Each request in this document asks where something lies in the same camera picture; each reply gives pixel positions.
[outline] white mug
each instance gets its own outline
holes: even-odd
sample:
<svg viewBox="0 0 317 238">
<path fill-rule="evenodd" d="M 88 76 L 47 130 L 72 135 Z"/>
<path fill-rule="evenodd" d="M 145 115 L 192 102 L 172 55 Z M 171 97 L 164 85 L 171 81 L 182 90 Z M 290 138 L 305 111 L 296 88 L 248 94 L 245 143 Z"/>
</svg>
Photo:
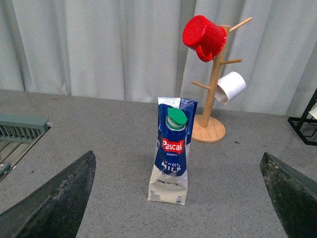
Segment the white mug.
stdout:
<svg viewBox="0 0 317 238">
<path fill-rule="evenodd" d="M 228 105 L 235 97 L 246 89 L 246 82 L 237 72 L 230 72 L 218 80 L 214 97 L 221 103 Z"/>
</svg>

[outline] dish rack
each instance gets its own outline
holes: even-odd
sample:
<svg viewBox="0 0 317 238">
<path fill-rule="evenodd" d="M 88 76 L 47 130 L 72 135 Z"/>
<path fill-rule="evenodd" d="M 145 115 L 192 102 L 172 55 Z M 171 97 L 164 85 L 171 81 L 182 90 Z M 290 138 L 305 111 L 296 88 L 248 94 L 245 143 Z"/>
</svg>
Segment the dish rack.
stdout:
<svg viewBox="0 0 317 238">
<path fill-rule="evenodd" d="M 0 113 L 0 181 L 49 130 L 43 117 Z"/>
</svg>

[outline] pascal whole milk carton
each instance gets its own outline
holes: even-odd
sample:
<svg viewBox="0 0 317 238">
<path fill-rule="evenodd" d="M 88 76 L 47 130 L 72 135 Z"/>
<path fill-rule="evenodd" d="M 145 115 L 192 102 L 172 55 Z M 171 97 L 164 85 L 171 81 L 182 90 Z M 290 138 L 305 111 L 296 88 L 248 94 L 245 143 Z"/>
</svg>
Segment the pascal whole milk carton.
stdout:
<svg viewBox="0 0 317 238">
<path fill-rule="evenodd" d="M 185 204 L 187 159 L 197 101 L 158 98 L 158 139 L 149 201 Z"/>
</svg>

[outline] wooden peg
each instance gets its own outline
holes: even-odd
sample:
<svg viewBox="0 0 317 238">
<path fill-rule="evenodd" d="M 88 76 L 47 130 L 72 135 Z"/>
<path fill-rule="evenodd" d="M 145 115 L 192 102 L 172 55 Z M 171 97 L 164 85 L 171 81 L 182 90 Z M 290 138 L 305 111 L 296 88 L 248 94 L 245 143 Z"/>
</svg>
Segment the wooden peg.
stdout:
<svg viewBox="0 0 317 238">
<path fill-rule="evenodd" d="M 248 23 L 251 20 L 252 20 L 252 17 L 245 19 L 243 22 L 240 22 L 238 25 L 235 25 L 234 27 L 230 28 L 229 32 L 234 31 L 235 29 L 239 28 L 240 26 L 243 26 L 244 24 Z"/>
<path fill-rule="evenodd" d="M 242 62 L 242 59 L 232 59 L 227 61 L 221 61 L 219 64 L 240 63 L 240 62 Z"/>
<path fill-rule="evenodd" d="M 201 84 L 199 82 L 192 81 L 192 84 L 210 90 L 210 88 L 207 85 L 203 85 L 203 84 Z"/>
</svg>

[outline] gray table surface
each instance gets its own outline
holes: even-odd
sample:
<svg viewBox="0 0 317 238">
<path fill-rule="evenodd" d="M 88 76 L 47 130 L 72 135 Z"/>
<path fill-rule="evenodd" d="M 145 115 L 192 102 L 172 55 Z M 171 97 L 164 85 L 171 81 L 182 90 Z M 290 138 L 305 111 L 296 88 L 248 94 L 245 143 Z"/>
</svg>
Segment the gray table surface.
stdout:
<svg viewBox="0 0 317 238">
<path fill-rule="evenodd" d="M 317 180 L 317 147 L 305 145 L 287 117 L 214 110 L 226 136 L 192 142 L 186 205 L 149 202 L 156 104 L 0 90 L 0 112 L 53 124 L 0 183 L 0 213 L 94 151 L 95 181 L 79 238 L 285 238 L 259 168 L 263 153 Z"/>
</svg>

